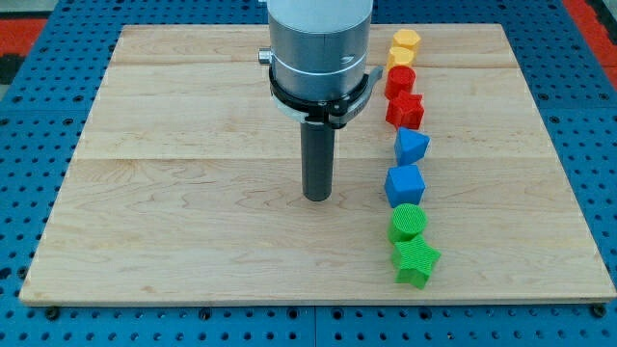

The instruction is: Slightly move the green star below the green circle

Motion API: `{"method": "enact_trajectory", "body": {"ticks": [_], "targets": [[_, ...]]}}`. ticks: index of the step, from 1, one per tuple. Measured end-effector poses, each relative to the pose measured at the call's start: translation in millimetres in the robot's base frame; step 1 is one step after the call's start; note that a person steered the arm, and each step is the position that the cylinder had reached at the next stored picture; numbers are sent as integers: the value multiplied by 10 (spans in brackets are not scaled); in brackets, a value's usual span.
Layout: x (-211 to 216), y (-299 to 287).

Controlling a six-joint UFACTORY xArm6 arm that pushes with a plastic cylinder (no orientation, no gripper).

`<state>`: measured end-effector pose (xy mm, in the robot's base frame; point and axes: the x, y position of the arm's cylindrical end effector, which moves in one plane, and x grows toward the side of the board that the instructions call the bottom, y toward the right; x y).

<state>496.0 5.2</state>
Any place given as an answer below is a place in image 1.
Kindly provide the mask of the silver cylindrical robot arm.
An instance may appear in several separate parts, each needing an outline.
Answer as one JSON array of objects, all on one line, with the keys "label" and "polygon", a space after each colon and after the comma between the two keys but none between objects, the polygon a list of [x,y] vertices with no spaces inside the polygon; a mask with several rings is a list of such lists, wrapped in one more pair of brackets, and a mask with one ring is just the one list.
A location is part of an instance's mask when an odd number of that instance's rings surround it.
[{"label": "silver cylindrical robot arm", "polygon": [[269,0],[273,95],[285,103],[358,98],[372,10],[372,0]]}]

